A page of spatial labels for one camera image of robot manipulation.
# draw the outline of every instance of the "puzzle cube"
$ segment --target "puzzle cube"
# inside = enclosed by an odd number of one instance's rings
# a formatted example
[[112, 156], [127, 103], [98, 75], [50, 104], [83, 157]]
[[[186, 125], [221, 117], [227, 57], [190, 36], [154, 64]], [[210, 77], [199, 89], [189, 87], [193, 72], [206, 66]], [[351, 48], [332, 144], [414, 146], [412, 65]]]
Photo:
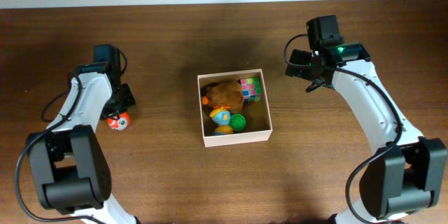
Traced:
[[243, 87], [244, 102], [259, 102], [263, 94], [259, 78], [241, 79]]

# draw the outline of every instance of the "brown wooden surface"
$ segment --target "brown wooden surface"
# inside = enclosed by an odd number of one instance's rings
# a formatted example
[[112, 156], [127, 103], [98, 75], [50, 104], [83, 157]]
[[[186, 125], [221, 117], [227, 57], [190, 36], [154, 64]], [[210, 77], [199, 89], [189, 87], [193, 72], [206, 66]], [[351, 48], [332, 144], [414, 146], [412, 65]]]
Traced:
[[[367, 48], [407, 118], [448, 145], [448, 0], [0, 10], [1, 222], [34, 223], [13, 192], [19, 152], [28, 133], [45, 128], [41, 109], [67, 88], [66, 74], [91, 62], [93, 45], [102, 43], [129, 57], [122, 81], [137, 106], [129, 129], [114, 132], [100, 122], [97, 138], [113, 194], [143, 223], [303, 221], [346, 209], [345, 182], [370, 156], [368, 141], [338, 93], [306, 94], [309, 83], [285, 76], [281, 58], [306, 21], [331, 13], [347, 42]], [[308, 49], [306, 39], [293, 46]], [[197, 75], [258, 68], [270, 140], [205, 149]], [[447, 173], [438, 206], [407, 221], [446, 222]], [[27, 160], [22, 190], [37, 214], [58, 216], [37, 202]]]

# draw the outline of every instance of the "white box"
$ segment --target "white box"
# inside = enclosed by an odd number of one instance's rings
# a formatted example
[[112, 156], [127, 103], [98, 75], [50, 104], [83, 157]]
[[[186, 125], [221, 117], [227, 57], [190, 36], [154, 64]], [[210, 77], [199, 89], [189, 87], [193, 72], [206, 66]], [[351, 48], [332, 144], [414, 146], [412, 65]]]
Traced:
[[[239, 81], [243, 78], [260, 79], [262, 88], [261, 101], [251, 104], [244, 104], [241, 114], [246, 119], [246, 128], [242, 133], [235, 133], [223, 136], [214, 136], [213, 131], [217, 127], [210, 117], [211, 108], [201, 103], [201, 90], [213, 83], [223, 83], [225, 81]], [[266, 141], [272, 133], [271, 115], [269, 112], [269, 104], [267, 103], [267, 93], [265, 88], [265, 80], [261, 69], [234, 71], [228, 73], [214, 73], [197, 76], [197, 87], [199, 91], [199, 107], [201, 111], [202, 122], [202, 138], [205, 147], [224, 146], [230, 144], [251, 143], [257, 141]]]

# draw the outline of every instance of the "orange ball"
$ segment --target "orange ball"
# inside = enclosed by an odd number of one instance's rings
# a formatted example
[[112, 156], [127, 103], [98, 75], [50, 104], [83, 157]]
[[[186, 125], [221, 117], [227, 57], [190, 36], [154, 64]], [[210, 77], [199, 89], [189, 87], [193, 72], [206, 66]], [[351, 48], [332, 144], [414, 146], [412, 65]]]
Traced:
[[131, 120], [126, 112], [120, 114], [120, 119], [107, 118], [107, 124], [112, 130], [124, 130], [130, 123]]

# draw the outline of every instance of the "textured green ball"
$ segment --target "textured green ball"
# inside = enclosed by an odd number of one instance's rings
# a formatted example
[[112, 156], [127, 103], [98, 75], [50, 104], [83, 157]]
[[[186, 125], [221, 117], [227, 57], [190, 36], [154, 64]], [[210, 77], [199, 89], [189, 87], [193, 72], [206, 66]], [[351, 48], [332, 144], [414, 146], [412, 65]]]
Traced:
[[234, 114], [230, 118], [230, 126], [234, 131], [242, 131], [246, 126], [246, 119], [240, 114]]

